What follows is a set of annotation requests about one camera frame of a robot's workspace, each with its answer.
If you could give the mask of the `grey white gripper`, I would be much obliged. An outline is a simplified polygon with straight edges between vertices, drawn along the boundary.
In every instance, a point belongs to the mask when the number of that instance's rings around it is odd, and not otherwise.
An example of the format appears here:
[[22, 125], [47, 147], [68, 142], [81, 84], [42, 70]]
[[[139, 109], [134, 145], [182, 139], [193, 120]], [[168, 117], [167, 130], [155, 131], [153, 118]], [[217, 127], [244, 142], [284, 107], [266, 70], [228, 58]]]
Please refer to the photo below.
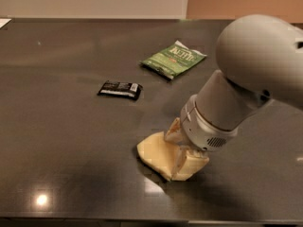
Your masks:
[[208, 123], [198, 111], [196, 97], [193, 95], [189, 98], [181, 110], [180, 118], [173, 120], [164, 136], [167, 142], [182, 144], [186, 141], [195, 147], [182, 146], [179, 150], [172, 170], [174, 181], [185, 181], [192, 177], [209, 162], [206, 151], [218, 151], [238, 135], [238, 129], [223, 131]]

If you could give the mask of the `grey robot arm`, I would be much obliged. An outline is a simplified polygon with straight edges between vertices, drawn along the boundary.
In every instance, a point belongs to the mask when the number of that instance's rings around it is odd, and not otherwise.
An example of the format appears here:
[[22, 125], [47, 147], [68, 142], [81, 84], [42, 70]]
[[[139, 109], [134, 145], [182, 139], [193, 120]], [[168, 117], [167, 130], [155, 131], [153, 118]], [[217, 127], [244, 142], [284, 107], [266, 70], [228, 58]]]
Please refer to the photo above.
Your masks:
[[164, 136], [161, 173], [184, 181], [207, 154], [237, 136], [239, 125], [274, 100], [303, 106], [303, 31], [281, 19], [248, 15], [232, 22], [216, 45], [218, 69], [191, 96]]

